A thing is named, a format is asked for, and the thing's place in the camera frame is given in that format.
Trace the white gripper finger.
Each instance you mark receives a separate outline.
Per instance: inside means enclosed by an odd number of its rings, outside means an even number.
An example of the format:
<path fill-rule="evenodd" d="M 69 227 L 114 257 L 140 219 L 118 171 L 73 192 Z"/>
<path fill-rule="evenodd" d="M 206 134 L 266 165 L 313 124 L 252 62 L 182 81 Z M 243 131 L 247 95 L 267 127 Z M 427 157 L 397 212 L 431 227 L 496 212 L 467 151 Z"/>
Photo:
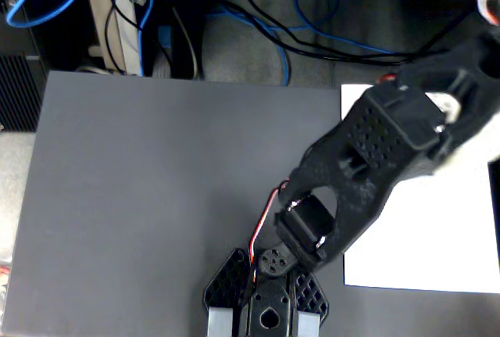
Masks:
<path fill-rule="evenodd" d="M 470 140 L 457 148 L 435 171 L 435 176 L 472 171 L 499 158 L 499 117 L 490 121 Z"/>

